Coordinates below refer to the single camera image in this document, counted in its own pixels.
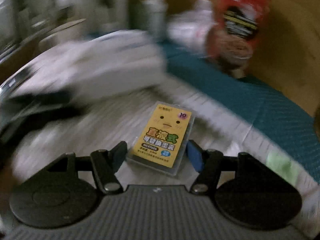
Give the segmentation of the yellow label refill box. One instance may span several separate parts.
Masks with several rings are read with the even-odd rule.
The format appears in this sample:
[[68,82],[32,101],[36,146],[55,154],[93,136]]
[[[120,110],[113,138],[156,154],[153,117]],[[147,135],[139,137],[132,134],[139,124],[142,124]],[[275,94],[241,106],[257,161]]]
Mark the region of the yellow label refill box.
[[191,134],[195,115],[191,110],[157,101],[127,160],[175,176]]

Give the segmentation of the red cereal box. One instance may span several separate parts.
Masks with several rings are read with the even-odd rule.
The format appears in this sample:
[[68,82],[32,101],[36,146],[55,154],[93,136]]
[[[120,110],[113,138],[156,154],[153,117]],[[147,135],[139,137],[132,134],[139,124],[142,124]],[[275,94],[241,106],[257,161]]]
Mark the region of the red cereal box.
[[206,53],[220,70],[236,79],[247,74],[265,25],[270,0],[219,0]]

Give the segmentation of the white plastic bag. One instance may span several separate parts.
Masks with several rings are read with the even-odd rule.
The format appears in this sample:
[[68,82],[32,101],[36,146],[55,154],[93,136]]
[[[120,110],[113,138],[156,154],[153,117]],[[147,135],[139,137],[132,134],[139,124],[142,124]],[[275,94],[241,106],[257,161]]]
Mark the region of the white plastic bag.
[[159,85],[166,67],[162,48],[146,32],[120,30],[40,54],[22,68],[30,75],[13,95],[65,89],[73,100],[91,102]]

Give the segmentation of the clear plastic bag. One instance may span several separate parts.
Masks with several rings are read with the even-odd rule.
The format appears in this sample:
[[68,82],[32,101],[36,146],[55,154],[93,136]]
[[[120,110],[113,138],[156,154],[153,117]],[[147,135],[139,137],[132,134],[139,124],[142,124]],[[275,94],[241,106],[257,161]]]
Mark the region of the clear plastic bag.
[[191,10],[172,16],[167,23],[167,37],[182,48],[206,55],[209,32],[216,25],[209,0],[197,0]]

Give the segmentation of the green cloth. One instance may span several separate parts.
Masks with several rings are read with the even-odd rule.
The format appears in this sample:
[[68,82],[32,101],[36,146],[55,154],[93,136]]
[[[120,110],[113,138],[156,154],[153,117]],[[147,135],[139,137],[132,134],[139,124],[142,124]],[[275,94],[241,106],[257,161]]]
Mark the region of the green cloth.
[[270,152],[266,158],[266,166],[292,186],[296,186],[300,168],[290,157],[282,153]]

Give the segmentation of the large brown cardboard sheet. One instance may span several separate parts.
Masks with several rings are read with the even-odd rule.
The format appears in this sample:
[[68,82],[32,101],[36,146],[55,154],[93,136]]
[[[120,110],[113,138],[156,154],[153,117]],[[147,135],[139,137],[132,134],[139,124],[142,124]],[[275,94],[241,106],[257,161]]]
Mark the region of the large brown cardboard sheet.
[[[168,13],[190,9],[195,1],[167,0]],[[314,115],[319,106],[319,0],[271,0],[267,24],[249,68],[254,76]]]

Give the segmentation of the teal quilted mat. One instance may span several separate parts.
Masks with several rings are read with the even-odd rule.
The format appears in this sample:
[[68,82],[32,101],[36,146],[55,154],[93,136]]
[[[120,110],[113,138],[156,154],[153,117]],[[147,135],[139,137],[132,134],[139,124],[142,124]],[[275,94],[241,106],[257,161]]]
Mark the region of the teal quilted mat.
[[237,80],[171,42],[159,45],[167,58],[169,74],[252,124],[319,181],[319,140],[308,113],[255,77]]

